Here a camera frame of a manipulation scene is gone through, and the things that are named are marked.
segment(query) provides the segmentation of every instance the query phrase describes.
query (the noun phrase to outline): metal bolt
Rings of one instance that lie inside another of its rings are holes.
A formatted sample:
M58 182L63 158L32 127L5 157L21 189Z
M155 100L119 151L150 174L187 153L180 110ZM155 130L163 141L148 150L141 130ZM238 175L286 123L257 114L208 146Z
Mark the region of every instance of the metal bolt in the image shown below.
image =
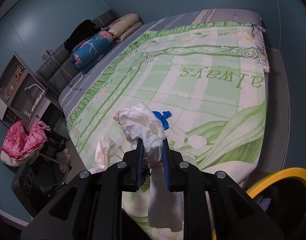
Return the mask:
M224 179L226 177L226 173L224 171L218 171L216 175L219 179Z
M180 167L186 169L189 167L189 164L187 162L180 162Z
M89 171L81 171L81 172L80 172L80 177L81 177L82 179L87 178L89 175L90 175L90 172L89 172Z
M117 167L122 169L122 168L125 168L127 166L126 162L119 162L117 163Z

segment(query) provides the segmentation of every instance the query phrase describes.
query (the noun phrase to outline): gray upholstered headboard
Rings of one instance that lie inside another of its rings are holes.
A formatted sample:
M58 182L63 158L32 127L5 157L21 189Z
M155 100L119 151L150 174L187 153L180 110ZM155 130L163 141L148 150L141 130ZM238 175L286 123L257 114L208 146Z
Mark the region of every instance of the gray upholstered headboard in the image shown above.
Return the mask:
M110 9L95 18L93 23L96 24L96 27L103 28L118 18L119 15L113 9ZM70 62L70 54L64 48L64 41L54 50L54 53L59 59L60 66L52 57L48 57L36 71L36 75L45 86L59 96L67 84L79 73L79 70Z

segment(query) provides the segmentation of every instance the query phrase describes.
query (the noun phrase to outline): pink flower print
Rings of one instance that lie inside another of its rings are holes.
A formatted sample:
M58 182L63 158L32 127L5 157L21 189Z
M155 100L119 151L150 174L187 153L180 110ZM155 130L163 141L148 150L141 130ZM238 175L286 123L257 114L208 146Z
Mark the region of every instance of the pink flower print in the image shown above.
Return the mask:
M77 64L82 63L82 61L80 60L80 58L79 58L79 55L78 55L78 54L74 54L74 59L75 59L75 61L76 61L76 63L77 63Z
M101 32L100 35L101 35L103 38L108 39L109 41L110 41L110 40L113 40L113 36L112 36L109 32L107 32L107 31Z

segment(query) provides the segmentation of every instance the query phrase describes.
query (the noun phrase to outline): white cloth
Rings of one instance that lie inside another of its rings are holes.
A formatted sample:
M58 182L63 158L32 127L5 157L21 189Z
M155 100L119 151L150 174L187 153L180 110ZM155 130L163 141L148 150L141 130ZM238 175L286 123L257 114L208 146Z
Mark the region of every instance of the white cloth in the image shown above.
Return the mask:
M106 135L101 134L99 136L98 144L95 151L95 162L97 163L97 166L89 169L88 171L92 174L106 171L110 163L110 158L114 155L114 153L114 141Z
M124 108L119 115L123 132L136 149L139 138L143 140L144 157L149 164L161 162L163 157L164 128L159 119L144 103ZM169 192L165 185L163 167L151 170L148 225L181 231L183 227L183 194Z

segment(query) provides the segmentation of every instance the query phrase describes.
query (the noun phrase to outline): beige pillow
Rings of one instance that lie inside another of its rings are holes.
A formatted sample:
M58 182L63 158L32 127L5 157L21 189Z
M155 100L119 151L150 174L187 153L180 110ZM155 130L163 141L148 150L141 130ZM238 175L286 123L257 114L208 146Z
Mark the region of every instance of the beige pillow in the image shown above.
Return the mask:
M109 25L110 29L108 32L112 34L114 38L117 38L137 21L138 16L135 13L124 15Z
M123 32L117 39L117 42L121 42L125 40L128 36L130 36L134 31L136 31L139 27L142 26L141 22L134 23L131 27L129 27L125 32Z

